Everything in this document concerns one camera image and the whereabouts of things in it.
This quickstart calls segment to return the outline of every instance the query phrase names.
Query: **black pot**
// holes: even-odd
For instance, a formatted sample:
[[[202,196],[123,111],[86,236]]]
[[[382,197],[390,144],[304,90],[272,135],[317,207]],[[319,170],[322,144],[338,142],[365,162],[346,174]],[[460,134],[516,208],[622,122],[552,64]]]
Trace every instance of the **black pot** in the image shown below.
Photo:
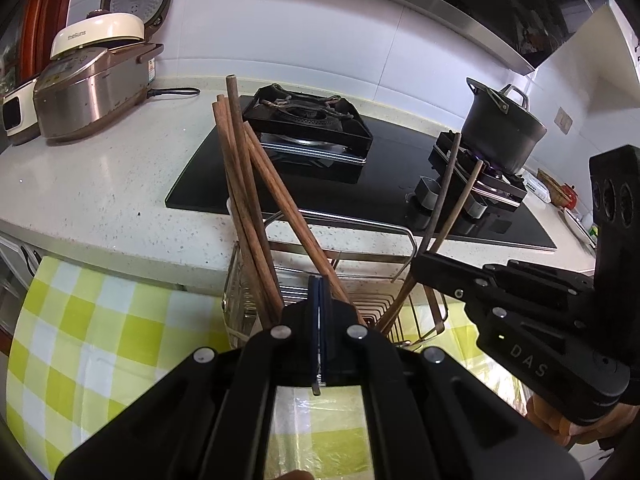
[[[529,113],[529,98],[514,85],[499,92],[466,78],[474,103],[462,126],[462,139],[493,166],[514,174],[520,170],[536,143],[546,134],[545,125]],[[506,96],[515,90],[519,105]]]

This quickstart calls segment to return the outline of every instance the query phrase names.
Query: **cabinet handle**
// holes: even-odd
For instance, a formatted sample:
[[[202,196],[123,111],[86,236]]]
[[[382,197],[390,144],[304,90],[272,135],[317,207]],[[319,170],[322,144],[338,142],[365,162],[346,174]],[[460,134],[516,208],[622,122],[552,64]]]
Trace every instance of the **cabinet handle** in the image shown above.
[[[31,264],[29,263],[29,253],[27,252],[27,249],[25,249],[24,246],[20,246],[20,250],[22,251],[24,262],[27,264],[27,270],[29,271],[29,274],[35,278],[36,274],[31,270]]]

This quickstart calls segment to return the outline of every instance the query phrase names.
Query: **cream-colored lid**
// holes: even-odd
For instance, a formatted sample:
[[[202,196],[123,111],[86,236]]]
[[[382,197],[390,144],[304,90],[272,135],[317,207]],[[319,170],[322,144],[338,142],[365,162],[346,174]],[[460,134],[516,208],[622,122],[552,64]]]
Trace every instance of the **cream-colored lid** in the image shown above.
[[[57,59],[70,50],[90,44],[144,39],[145,24],[139,17],[127,12],[111,12],[63,28],[53,39],[51,59]]]

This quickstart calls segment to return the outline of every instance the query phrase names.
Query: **black mechanical arm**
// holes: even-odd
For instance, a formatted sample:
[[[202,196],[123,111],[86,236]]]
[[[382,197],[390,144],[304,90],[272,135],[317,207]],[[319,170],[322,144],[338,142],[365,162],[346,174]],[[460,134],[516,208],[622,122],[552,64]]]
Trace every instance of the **black mechanical arm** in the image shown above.
[[[465,301],[484,352],[584,426],[617,402],[640,404],[640,150],[604,153],[590,168],[594,279],[513,260],[478,269],[425,254],[412,263],[418,282]],[[242,350],[195,351],[66,457],[55,478],[262,480],[277,386],[317,394],[354,384],[376,480],[583,478],[564,449],[444,351],[396,348],[315,277],[281,325]]]

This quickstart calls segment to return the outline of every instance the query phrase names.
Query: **electrical socket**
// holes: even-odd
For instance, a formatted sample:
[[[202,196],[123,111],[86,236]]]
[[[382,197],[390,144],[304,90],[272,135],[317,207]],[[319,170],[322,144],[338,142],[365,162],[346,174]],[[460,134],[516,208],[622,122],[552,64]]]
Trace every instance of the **electrical socket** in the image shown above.
[[[565,135],[569,133],[571,125],[574,124],[574,120],[569,117],[569,114],[562,110],[562,108],[558,108],[558,114],[556,115],[554,122]]]

